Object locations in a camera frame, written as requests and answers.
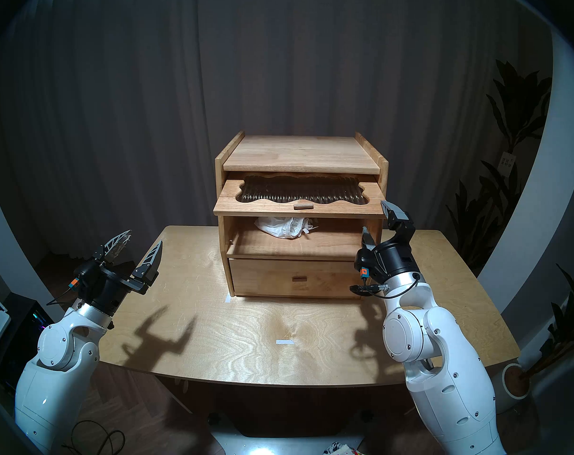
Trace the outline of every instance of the table surface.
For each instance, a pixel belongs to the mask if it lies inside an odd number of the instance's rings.
[[[384,230],[382,238],[392,234]],[[114,315],[115,328],[99,343],[104,362],[226,383],[345,387],[405,381],[402,364],[384,349],[380,299],[228,301],[217,227],[168,226],[158,239],[159,276],[146,295],[128,294]],[[416,231],[411,248],[437,303],[453,313],[483,364],[518,357],[496,307],[443,234]]]

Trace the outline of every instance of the wooden drawer unit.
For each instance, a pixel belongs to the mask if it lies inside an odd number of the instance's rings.
[[[230,259],[229,262],[238,296],[360,298],[348,289],[360,282],[351,261]]]
[[[231,296],[357,298],[353,261],[384,219],[388,162],[349,137],[245,136],[215,158],[220,252]],[[318,228],[275,238],[256,217],[307,217]]]

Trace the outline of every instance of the drawer handle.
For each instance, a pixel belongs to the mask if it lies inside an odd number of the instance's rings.
[[[298,202],[297,204],[293,204],[293,210],[306,209],[314,209],[314,204],[312,202]]]

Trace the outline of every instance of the hanging tag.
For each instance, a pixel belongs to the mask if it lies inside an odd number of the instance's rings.
[[[510,176],[510,171],[512,170],[512,166],[516,160],[516,156],[511,155],[510,153],[502,153],[502,157],[500,158],[500,163],[497,165],[497,171],[502,176]]]

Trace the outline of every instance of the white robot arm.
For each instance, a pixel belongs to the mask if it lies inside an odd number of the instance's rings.
[[[386,305],[386,351],[403,362],[407,388],[421,420],[445,452],[503,455],[495,393],[485,367],[453,315],[434,301],[411,255],[413,223],[396,205],[383,201],[382,206],[389,228],[396,233],[376,246],[363,229],[363,247],[355,260],[363,285],[352,286],[351,291],[363,296],[384,293],[379,297]],[[379,285],[367,285],[367,277]],[[442,367],[433,368],[429,359],[439,355]]]
[[[163,242],[131,277],[107,269],[129,231],[101,245],[75,270],[78,300],[57,323],[43,329],[38,353],[26,363],[15,391],[15,422],[44,454],[55,453],[74,426],[99,362],[99,340],[112,329],[112,315],[130,291],[145,294],[158,276]]]

